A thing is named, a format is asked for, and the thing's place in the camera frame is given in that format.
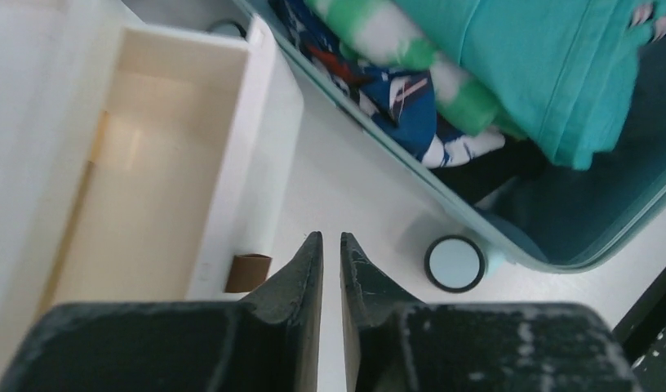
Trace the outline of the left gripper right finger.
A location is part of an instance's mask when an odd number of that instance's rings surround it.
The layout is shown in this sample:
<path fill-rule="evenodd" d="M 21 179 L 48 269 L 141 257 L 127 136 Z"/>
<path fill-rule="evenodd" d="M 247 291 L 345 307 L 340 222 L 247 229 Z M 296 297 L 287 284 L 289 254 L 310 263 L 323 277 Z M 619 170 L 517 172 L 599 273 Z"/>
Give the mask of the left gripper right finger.
<path fill-rule="evenodd" d="M 619 342 L 573 303 L 420 301 L 340 238 L 351 391 L 638 391 Z"/>

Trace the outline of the light blue hard-shell suitcase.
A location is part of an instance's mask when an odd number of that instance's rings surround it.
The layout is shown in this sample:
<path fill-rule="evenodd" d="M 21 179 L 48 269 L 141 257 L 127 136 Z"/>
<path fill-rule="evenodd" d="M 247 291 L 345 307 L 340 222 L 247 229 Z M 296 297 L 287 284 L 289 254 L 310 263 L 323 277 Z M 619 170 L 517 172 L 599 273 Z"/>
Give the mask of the light blue hard-shell suitcase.
<path fill-rule="evenodd" d="M 435 287 L 466 292 L 506 261 L 553 274 L 591 270 L 666 207 L 666 39 L 641 51 L 631 111 L 612 152 L 596 156 L 587 171 L 539 165 L 527 180 L 508 180 L 491 194 L 469 198 L 464 187 L 480 176 L 452 168 L 455 188 L 448 188 L 385 134 L 355 96 L 345 95 L 323 65 L 292 42 L 280 2 L 241 1 L 239 7 L 262 17 L 294 68 L 452 219 L 449 230 L 428 237 L 417 261 Z"/>

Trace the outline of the white three-drawer storage cabinet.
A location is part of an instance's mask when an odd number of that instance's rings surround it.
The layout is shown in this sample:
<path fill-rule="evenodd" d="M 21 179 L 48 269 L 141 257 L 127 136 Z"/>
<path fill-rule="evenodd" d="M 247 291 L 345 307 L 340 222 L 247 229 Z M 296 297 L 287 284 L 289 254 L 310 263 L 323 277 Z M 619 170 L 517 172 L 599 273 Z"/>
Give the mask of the white three-drawer storage cabinet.
<path fill-rule="evenodd" d="M 70 301 L 208 300 L 268 255 L 304 98 L 269 25 L 0 1 L 0 376 Z"/>

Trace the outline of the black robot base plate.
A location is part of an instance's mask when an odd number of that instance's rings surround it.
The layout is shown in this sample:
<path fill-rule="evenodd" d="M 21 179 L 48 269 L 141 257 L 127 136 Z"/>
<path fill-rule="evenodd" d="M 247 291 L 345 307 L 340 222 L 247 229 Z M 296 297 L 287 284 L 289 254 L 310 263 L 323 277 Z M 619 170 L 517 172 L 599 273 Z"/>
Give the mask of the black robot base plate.
<path fill-rule="evenodd" d="M 614 328 L 644 391 L 666 391 L 666 267 Z"/>

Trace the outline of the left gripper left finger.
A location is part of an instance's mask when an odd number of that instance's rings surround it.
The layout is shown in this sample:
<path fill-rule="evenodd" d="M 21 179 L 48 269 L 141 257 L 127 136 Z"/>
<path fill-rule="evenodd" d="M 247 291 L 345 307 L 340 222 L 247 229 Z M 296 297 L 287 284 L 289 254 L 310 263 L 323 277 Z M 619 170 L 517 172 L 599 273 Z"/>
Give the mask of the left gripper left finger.
<path fill-rule="evenodd" d="M 314 391 L 323 239 L 238 301 L 74 302 L 30 329 L 1 391 Z"/>

